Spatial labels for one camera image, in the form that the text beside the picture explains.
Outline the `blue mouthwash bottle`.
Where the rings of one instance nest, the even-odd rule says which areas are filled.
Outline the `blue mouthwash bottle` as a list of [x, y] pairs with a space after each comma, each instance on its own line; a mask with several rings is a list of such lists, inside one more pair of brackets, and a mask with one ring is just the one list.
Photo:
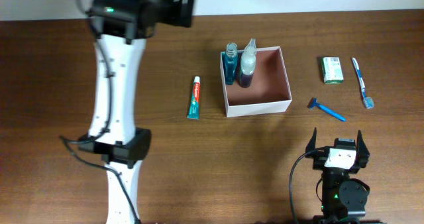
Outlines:
[[238, 47], [234, 42], [228, 43], [225, 51], [225, 83], [233, 85], [238, 65]]

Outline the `red green toothpaste tube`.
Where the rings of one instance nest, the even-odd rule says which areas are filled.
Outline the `red green toothpaste tube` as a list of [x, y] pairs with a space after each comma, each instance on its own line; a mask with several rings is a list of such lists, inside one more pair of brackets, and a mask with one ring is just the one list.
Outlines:
[[196, 119], [196, 120], [199, 119], [200, 85], [201, 85], [200, 77], [199, 76], [194, 77], [190, 106], [189, 106], [189, 111], [187, 114], [188, 119]]

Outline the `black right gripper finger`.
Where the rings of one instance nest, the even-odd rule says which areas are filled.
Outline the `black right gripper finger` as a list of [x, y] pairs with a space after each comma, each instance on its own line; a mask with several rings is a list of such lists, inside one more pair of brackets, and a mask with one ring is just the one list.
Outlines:
[[312, 150], [315, 150], [316, 148], [316, 139], [317, 139], [317, 128], [315, 127], [313, 130], [313, 134], [309, 142], [307, 143], [307, 146], [305, 147], [306, 152], [311, 152]]
[[362, 137], [361, 130], [358, 130], [357, 134], [357, 144], [356, 144], [356, 154], [357, 155], [369, 155], [368, 148], [366, 147], [366, 144]]

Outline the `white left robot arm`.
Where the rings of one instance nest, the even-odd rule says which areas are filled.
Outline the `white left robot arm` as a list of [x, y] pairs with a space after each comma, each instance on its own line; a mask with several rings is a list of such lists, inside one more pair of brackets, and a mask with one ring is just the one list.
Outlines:
[[94, 37], [95, 107], [76, 145], [98, 154], [108, 182], [107, 223], [140, 223], [138, 176], [152, 133], [134, 123], [138, 70], [158, 23], [189, 28], [195, 0], [93, 0], [85, 11]]

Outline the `blue disposable razor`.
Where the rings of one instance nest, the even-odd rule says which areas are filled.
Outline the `blue disposable razor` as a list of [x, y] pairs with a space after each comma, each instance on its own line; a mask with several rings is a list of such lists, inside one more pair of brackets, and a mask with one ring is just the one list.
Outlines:
[[338, 114], [337, 112], [333, 111], [332, 109], [329, 109], [328, 107], [324, 106], [323, 104], [320, 104], [317, 102], [317, 98], [312, 97], [310, 102], [308, 103], [307, 108], [308, 109], [314, 109], [315, 107], [319, 108], [320, 110], [326, 112], [327, 114], [331, 115], [332, 117], [345, 122], [346, 118], [342, 115]]

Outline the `green white soap box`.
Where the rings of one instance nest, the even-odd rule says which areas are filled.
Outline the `green white soap box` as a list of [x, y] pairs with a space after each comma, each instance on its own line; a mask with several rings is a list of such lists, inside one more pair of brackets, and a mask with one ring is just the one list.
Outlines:
[[321, 59], [321, 67], [325, 84], [341, 84], [344, 82], [339, 57], [323, 57]]

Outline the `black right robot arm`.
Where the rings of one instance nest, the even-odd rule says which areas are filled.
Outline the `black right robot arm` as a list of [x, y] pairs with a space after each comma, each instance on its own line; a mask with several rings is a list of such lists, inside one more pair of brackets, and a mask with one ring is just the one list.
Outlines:
[[358, 131], [357, 139], [335, 139], [333, 146], [316, 147], [317, 131], [308, 142], [306, 158], [313, 160], [313, 169], [321, 171], [322, 215], [313, 217], [313, 223], [361, 223], [366, 215], [365, 206], [370, 186], [351, 178], [365, 168], [370, 152]]

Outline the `clear purple spray bottle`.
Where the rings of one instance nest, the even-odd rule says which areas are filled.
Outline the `clear purple spray bottle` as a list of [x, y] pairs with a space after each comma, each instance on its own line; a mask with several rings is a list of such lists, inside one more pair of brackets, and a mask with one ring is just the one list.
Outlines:
[[240, 59], [238, 82], [243, 88], [248, 88], [251, 85], [256, 69], [256, 53], [256, 39], [251, 38]]

